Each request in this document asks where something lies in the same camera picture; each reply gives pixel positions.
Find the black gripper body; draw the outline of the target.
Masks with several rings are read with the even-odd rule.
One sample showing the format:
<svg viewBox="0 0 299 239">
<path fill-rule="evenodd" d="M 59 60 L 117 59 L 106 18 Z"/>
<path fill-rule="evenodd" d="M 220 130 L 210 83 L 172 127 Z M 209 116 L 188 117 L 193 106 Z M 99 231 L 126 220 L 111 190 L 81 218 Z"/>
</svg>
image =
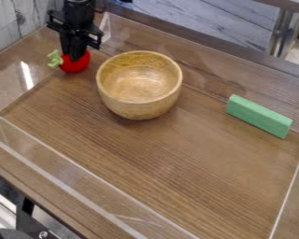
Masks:
<svg viewBox="0 0 299 239">
<path fill-rule="evenodd" d="M 70 38 L 83 35 L 86 45 L 94 49 L 101 47 L 102 31 L 93 23 L 94 13 L 90 10 L 50 10 L 47 12 L 46 27 L 57 33 L 66 31 Z"/>
</svg>

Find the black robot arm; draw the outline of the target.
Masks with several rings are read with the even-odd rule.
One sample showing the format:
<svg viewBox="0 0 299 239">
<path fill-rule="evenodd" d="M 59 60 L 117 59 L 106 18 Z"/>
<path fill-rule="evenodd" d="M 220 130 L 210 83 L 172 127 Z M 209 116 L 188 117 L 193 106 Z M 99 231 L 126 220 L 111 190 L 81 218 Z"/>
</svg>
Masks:
<svg viewBox="0 0 299 239">
<path fill-rule="evenodd" d="M 95 9 L 95 0 L 63 0 L 62 9 L 47 12 L 46 27 L 59 34 L 62 53 L 71 61 L 82 58 L 86 47 L 101 47 L 103 32 L 93 21 L 103 10 L 105 4 Z"/>
</svg>

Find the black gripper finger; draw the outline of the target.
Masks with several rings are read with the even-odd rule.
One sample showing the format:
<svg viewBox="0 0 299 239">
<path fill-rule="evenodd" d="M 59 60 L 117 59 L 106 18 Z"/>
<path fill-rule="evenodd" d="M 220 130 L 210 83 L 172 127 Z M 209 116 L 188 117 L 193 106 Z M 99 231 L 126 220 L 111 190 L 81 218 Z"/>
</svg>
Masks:
<svg viewBox="0 0 299 239">
<path fill-rule="evenodd" d="M 62 53 L 67 54 L 70 49 L 70 35 L 67 34 L 66 31 L 59 32 L 59 42 L 61 42 Z"/>
<path fill-rule="evenodd" d="M 86 42 L 87 40 L 83 35 L 81 36 L 74 35 L 70 38 L 69 56 L 71 61 L 77 61 L 83 56 Z"/>
</svg>

